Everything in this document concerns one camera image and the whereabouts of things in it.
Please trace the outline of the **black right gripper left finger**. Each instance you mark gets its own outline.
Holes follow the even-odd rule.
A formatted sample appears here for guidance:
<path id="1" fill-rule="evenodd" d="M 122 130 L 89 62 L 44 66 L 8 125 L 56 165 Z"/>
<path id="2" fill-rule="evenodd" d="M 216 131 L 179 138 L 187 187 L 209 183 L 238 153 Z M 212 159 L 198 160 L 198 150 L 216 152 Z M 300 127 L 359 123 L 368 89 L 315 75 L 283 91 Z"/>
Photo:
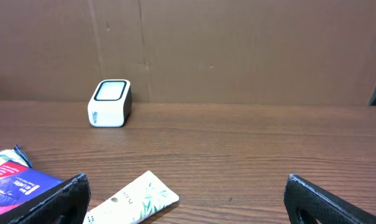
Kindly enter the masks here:
<path id="1" fill-rule="evenodd" d="M 91 198 L 87 175 L 80 173 L 0 215 L 0 224 L 82 224 Z"/>

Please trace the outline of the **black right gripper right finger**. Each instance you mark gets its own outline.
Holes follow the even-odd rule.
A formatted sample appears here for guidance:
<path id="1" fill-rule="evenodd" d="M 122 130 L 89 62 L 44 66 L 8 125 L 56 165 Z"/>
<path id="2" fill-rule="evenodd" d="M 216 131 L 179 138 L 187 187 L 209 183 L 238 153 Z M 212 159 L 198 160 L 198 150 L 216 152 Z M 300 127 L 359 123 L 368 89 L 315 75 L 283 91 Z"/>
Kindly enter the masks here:
<path id="1" fill-rule="evenodd" d="M 287 179 L 283 202 L 294 224 L 376 223 L 376 216 L 321 187 L 291 174 Z"/>

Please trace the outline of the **red purple pantyliner pack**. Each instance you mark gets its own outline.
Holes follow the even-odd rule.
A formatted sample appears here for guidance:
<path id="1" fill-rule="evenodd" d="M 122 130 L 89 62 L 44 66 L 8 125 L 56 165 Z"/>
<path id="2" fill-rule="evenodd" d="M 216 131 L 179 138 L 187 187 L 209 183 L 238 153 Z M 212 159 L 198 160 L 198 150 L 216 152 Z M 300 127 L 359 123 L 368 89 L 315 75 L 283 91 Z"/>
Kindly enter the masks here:
<path id="1" fill-rule="evenodd" d="M 61 183 L 51 175 L 0 159 L 0 215 Z"/>

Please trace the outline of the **white tube with gold cap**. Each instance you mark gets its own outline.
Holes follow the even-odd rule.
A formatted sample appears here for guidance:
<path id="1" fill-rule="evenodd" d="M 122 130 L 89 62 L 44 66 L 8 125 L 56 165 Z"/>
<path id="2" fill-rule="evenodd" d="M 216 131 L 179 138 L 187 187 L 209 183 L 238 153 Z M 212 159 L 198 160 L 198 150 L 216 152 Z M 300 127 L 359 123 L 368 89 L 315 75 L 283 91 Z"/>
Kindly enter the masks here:
<path id="1" fill-rule="evenodd" d="M 177 201 L 179 196 L 148 170 L 88 211 L 83 224 L 136 224 Z"/>

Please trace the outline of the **yellow blue snack bag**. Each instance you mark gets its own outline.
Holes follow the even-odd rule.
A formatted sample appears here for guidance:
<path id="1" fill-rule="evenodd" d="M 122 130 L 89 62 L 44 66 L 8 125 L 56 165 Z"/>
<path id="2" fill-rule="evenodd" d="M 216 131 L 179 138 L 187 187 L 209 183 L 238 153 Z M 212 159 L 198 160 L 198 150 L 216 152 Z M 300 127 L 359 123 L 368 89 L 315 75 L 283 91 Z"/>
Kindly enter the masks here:
<path id="1" fill-rule="evenodd" d="M 5 149 L 0 151 L 0 165 L 8 161 L 16 162 L 23 166 L 32 168 L 30 159 L 18 145 L 15 145 L 13 149 Z"/>

